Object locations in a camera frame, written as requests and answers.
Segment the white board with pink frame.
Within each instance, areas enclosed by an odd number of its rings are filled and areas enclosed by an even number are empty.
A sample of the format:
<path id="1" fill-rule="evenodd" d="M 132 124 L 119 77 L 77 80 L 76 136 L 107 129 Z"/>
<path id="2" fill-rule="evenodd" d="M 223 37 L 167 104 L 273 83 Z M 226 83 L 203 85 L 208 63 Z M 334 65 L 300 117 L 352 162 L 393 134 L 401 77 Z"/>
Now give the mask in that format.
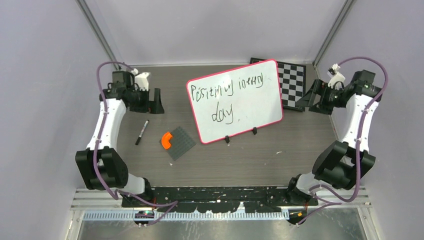
<path id="1" fill-rule="evenodd" d="M 194 78 L 185 87 L 202 144 L 284 118 L 278 64 L 274 59 Z"/>

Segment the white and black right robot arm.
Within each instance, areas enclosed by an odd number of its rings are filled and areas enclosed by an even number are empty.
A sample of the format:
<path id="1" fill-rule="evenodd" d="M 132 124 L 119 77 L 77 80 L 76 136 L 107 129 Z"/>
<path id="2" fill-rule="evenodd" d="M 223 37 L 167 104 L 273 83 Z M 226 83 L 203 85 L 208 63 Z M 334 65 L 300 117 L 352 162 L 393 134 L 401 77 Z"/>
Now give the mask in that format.
<path id="1" fill-rule="evenodd" d="M 344 135 L 335 140 L 316 159 L 311 172 L 290 179 L 285 198 L 291 205 L 307 203 L 318 188 L 352 189 L 374 166 L 368 134 L 381 96 L 375 86 L 375 73 L 361 70 L 354 73 L 347 85 L 336 88 L 335 81 L 314 80 L 306 95 L 295 104 L 309 111 L 331 115 L 334 108 L 345 108 L 347 125 Z"/>

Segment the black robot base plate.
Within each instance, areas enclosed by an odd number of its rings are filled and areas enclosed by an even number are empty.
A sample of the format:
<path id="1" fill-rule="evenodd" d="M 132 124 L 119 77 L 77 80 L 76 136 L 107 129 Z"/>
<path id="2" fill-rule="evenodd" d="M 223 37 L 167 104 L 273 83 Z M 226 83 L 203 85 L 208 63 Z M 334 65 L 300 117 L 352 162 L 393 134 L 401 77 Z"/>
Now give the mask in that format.
<path id="1" fill-rule="evenodd" d="M 277 213 L 282 207 L 317 206 L 318 201 L 285 186 L 155 187 L 139 195 L 165 213 Z"/>

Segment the aluminium frame rail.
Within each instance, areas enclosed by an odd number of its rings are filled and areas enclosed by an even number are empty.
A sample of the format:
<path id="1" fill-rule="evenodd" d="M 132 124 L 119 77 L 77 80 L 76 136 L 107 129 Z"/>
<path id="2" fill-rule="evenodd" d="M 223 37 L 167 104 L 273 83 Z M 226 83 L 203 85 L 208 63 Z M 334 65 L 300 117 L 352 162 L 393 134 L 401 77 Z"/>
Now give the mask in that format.
<path id="1" fill-rule="evenodd" d="M 275 210 L 266 210 L 263 204 L 259 209 L 248 208 L 246 201 L 236 201 L 230 204 L 228 210 L 214 213 L 211 209 L 202 210 L 195 204 L 189 210 L 178 210 L 166 206 L 164 210 L 147 207 L 122 207 L 122 201 L 114 200 L 101 192 L 77 190 L 71 204 L 72 211 L 82 211 L 82 217 L 88 221 L 134 221 L 138 225 L 159 221 L 248 221 L 248 220 L 290 220 L 295 217 L 305 217 L 319 207 L 325 209 L 367 209 L 372 204 L 366 195 L 361 195 L 352 202 L 342 202 L 329 191 L 318 193 L 318 204 L 302 206 L 278 206 Z"/>

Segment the grey studded base plate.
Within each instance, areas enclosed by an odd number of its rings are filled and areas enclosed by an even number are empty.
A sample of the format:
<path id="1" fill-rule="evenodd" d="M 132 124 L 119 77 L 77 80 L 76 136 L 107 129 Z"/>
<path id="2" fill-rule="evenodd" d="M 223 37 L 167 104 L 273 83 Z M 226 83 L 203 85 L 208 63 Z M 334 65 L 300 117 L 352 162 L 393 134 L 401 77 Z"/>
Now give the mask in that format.
<path id="1" fill-rule="evenodd" d="M 193 148 L 196 145 L 196 142 L 181 126 L 172 130 L 170 133 L 173 135 L 173 138 L 170 140 L 171 148 L 166 151 L 172 160 L 176 161 Z"/>

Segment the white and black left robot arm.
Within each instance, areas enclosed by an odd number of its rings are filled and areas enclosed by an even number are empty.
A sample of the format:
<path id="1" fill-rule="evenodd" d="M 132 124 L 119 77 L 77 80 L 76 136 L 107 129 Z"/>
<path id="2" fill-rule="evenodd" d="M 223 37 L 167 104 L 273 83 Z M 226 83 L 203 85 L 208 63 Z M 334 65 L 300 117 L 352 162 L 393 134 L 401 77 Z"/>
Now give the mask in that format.
<path id="1" fill-rule="evenodd" d="M 129 173 L 128 167 L 117 151 L 122 119 L 126 112 L 163 114 L 160 88 L 154 89 L 150 100 L 151 73 L 137 70 L 118 70 L 112 81 L 102 89 L 100 112 L 90 142 L 84 150 L 77 151 L 75 162 L 85 186 L 89 190 L 106 190 L 114 198 L 115 190 L 134 194 L 141 207 L 153 202 L 153 193 L 145 177 Z"/>

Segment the orange curved pipe piece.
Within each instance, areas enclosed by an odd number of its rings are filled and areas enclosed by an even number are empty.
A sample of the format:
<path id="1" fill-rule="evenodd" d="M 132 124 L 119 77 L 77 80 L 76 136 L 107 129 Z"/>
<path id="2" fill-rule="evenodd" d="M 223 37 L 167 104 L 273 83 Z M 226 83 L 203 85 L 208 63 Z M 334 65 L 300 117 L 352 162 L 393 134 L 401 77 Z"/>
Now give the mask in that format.
<path id="1" fill-rule="evenodd" d="M 172 147 L 171 144 L 171 139 L 173 138 L 173 135 L 171 132 L 166 132 L 160 139 L 160 144 L 161 146 L 165 149 L 168 150 L 169 148 Z"/>

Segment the white marker pen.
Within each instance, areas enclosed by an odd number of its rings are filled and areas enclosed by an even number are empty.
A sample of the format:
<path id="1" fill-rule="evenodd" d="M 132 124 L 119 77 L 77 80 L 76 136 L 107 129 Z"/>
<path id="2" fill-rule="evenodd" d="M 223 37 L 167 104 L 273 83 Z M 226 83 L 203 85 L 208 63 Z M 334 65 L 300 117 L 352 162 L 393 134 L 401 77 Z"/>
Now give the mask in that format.
<path id="1" fill-rule="evenodd" d="M 142 127 L 142 129 L 141 129 L 141 131 L 140 131 L 140 133 L 139 133 L 139 135 L 138 135 L 138 137 L 137 137 L 137 139 L 136 139 L 136 142 L 135 142 L 135 145 L 136 145 L 136 146 L 138 146 L 138 145 L 140 144 L 141 139 L 142 139 L 142 137 L 143 137 L 143 134 L 144 134 L 144 132 L 145 132 L 145 130 L 146 130 L 146 128 L 147 128 L 147 126 L 148 126 L 149 122 L 150 122 L 150 120 L 149 120 L 149 119 L 147 119 L 147 120 L 145 121 L 145 123 L 143 124 L 143 127 Z"/>

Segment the black and white checkerboard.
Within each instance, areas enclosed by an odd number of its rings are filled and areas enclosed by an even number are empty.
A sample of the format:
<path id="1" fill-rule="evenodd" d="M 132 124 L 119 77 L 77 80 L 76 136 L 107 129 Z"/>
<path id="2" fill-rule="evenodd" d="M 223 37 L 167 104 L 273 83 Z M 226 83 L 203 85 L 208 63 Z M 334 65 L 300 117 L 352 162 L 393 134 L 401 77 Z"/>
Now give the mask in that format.
<path id="1" fill-rule="evenodd" d="M 209 107 L 230 107 L 242 120 L 264 123 L 282 120 L 285 109 L 305 111 L 295 106 L 306 92 L 305 66 L 252 57 L 248 65 L 226 74 L 226 92 L 209 102 Z"/>

